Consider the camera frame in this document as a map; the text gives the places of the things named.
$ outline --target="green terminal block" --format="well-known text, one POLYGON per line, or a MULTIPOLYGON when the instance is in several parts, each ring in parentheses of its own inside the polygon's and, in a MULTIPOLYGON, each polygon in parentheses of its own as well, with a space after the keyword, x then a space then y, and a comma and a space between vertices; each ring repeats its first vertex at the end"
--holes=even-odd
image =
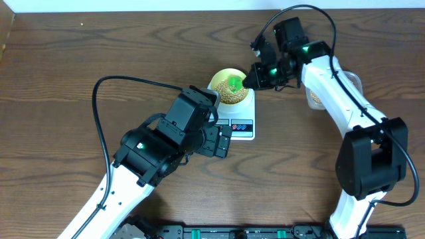
POLYGON ((278 238, 286 238, 286 231, 285 230, 279 230, 278 231, 278 238))
POLYGON ((198 229, 192 230, 192 239, 201 239, 201 231, 198 229))

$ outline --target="white wall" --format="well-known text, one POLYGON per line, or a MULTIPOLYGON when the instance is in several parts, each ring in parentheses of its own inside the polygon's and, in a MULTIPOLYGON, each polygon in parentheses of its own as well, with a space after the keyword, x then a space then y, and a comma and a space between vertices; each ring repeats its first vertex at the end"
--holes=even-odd
POLYGON ((93 11, 204 11, 282 9, 310 4, 323 9, 422 8, 425 0, 4 0, 16 13, 93 11))

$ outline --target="wooden table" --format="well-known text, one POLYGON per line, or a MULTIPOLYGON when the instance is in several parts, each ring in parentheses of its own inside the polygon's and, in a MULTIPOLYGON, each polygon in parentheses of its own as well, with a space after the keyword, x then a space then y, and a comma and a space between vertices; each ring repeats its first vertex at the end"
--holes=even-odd
MULTIPOLYGON (((249 69, 249 42, 275 11, 18 14, 0 64, 0 237, 57 237, 105 173, 91 92, 102 76, 139 76, 205 87, 223 68, 249 69)), ((365 96, 409 128, 409 153, 425 176, 425 10, 332 10, 336 54, 365 96)), ((311 40, 331 43, 313 11, 299 16, 311 40)), ((274 42, 271 28, 266 35, 274 42)), ((105 82, 99 111, 110 155, 122 135, 176 91, 105 82)), ((334 167, 341 136, 311 110, 304 88, 256 93, 256 138, 232 142, 224 160, 194 156, 134 213, 190 224, 324 222, 341 192, 334 167)), ((386 199, 404 201, 411 173, 386 199)), ((406 208, 377 206, 370 224, 402 224, 425 237, 425 190, 406 208)))

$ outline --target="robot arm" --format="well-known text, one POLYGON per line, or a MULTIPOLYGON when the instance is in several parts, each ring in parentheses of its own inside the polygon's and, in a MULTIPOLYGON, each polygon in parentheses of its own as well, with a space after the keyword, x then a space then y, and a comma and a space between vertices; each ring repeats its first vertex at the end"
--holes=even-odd
MULTIPOLYGON (((281 59, 276 59, 276 53, 264 37, 258 37, 251 46, 261 62, 252 65, 243 84, 255 90, 280 91, 278 86, 286 87, 290 79, 297 78, 298 88, 303 83, 320 99, 343 138, 335 166, 343 190, 337 209, 329 219, 330 234, 334 238, 353 238, 370 202, 382 199, 405 177, 406 158, 379 127, 363 115, 333 77, 329 65, 331 50, 323 41, 309 42, 297 17, 275 25, 274 33, 281 59), (379 149, 372 150, 372 143, 380 145, 379 149)), ((375 109, 346 77, 335 56, 333 67, 354 99, 406 148, 404 122, 400 118, 387 119, 375 109)), ((373 208, 367 213, 360 234, 366 231, 372 211, 373 208)))
POLYGON ((198 153, 225 158, 232 129, 215 126, 220 95, 191 86, 181 91, 167 115, 155 114, 138 128, 127 132, 111 164, 110 195, 94 216, 106 191, 107 176, 59 238, 73 238, 85 221, 92 217, 75 238, 109 238, 122 220, 163 178, 180 165, 182 158, 198 153), (214 121, 209 122, 210 115, 214 121), (147 126, 159 120, 154 130, 147 126))
MULTIPOLYGON (((349 89, 350 93, 356 97, 357 101, 375 118, 385 118, 385 115, 375 109, 354 87, 348 77, 342 71, 338 60, 334 57, 334 68, 338 71, 338 77, 349 89)), ((301 80, 306 88, 309 88, 320 99, 325 109, 329 112, 333 121, 344 138, 347 132, 355 127, 369 127, 374 123, 367 117, 362 116, 360 109, 348 98, 337 81, 332 77, 329 69, 329 56, 321 56, 311 60, 302 68, 301 80)), ((366 213, 369 202, 373 199, 382 199, 386 192, 378 191, 367 195, 363 200, 357 200, 354 196, 348 195, 342 190, 341 196, 335 212, 329 219, 330 226, 338 238, 353 238, 363 215, 366 213)), ((370 211, 365 223, 362 225, 360 234, 366 232, 366 223, 372 214, 370 211)))

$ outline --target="digital kitchen scale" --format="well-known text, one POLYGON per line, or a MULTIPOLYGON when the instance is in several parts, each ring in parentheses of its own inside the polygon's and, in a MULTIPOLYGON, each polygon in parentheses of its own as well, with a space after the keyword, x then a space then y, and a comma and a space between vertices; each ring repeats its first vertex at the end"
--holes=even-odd
MULTIPOLYGON (((208 89, 214 90, 219 82, 226 80, 229 76, 239 76, 241 79, 246 77, 237 69, 224 69, 213 76, 208 89)), ((253 140, 255 138, 255 93, 253 89, 249 89, 248 95, 237 104, 220 102, 217 113, 217 125, 232 127, 231 140, 253 140)))

